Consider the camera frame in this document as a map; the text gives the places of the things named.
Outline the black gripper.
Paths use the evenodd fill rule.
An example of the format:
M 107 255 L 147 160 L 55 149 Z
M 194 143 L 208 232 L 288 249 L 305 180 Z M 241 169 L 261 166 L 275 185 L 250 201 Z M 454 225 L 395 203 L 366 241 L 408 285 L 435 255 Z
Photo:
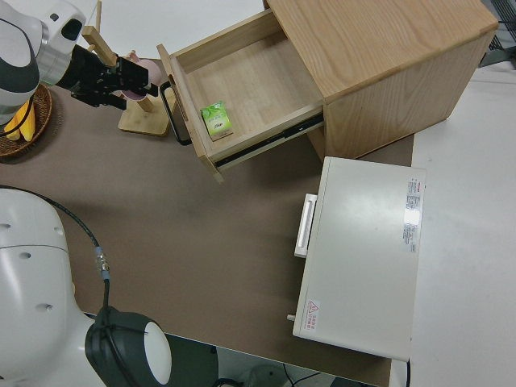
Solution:
M 112 106 L 126 110 L 127 101 L 113 92 L 121 91 L 126 97 L 158 95 L 160 69 L 154 62 L 150 64 L 151 69 L 148 69 L 140 62 L 121 56 L 115 56 L 114 64 L 105 64 L 95 53 L 76 45 L 69 66 L 56 85 L 93 107 Z

